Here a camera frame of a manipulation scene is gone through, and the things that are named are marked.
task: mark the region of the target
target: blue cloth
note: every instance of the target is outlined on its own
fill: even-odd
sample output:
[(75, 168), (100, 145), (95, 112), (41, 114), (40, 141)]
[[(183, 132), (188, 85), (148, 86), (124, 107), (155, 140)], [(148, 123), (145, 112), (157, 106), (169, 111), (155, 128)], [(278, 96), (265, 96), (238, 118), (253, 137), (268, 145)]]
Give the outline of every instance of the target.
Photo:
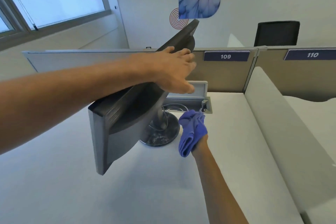
[(204, 125), (205, 115), (199, 111), (190, 110), (185, 112), (178, 120), (183, 128), (178, 151), (182, 157), (187, 157), (197, 142), (205, 136), (208, 131)]

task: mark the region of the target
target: number sign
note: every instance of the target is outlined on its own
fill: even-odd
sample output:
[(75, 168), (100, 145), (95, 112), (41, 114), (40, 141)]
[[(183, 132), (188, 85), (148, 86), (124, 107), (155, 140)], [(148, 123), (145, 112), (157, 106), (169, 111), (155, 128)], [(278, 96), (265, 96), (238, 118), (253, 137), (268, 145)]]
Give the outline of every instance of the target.
[(336, 60), (336, 49), (288, 50), (284, 60)]
[(203, 61), (247, 61), (250, 51), (211, 51), (204, 52)]

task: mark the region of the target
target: hand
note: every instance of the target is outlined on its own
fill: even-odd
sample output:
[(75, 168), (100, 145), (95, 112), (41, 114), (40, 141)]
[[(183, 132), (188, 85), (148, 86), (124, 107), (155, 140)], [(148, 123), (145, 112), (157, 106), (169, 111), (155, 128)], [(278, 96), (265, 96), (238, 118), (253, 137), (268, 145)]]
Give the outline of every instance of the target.
[(192, 150), (192, 155), (196, 158), (202, 155), (204, 152), (208, 150), (208, 134), (203, 136), (198, 143), (196, 144), (195, 148)]
[(186, 77), (196, 67), (195, 55), (190, 50), (171, 53), (174, 47), (167, 47), (162, 52), (133, 54), (130, 58), (138, 66), (152, 69), (149, 81), (155, 82), (161, 89), (173, 93), (193, 93), (194, 86)]

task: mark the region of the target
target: round black base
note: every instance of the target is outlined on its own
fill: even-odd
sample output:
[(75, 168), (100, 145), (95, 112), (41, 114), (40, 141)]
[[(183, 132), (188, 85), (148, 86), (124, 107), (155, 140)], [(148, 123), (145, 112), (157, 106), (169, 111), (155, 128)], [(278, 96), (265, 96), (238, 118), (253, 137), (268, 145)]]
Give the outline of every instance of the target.
[(180, 125), (179, 120), (176, 118), (175, 115), (166, 112), (168, 126), (165, 130), (157, 130), (152, 128), (151, 126), (147, 126), (146, 134), (149, 135), (146, 139), (140, 140), (145, 145), (151, 147), (160, 147), (167, 144), (170, 144), (180, 132)]

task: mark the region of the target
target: computer monitor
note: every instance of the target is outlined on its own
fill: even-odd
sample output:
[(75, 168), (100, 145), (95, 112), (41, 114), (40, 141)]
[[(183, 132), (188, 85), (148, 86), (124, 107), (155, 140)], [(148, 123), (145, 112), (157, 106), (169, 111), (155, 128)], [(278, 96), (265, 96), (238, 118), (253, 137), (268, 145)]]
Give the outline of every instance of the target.
[[(193, 51), (198, 23), (193, 20), (157, 52), (168, 46), (174, 46), (174, 52), (183, 48)], [(163, 146), (176, 138), (178, 120), (162, 109), (167, 95), (155, 83), (143, 83), (98, 99), (88, 107), (98, 174), (104, 175), (139, 140), (149, 146)]]
[(296, 45), (300, 30), (298, 21), (271, 21), (258, 23), (254, 46)]

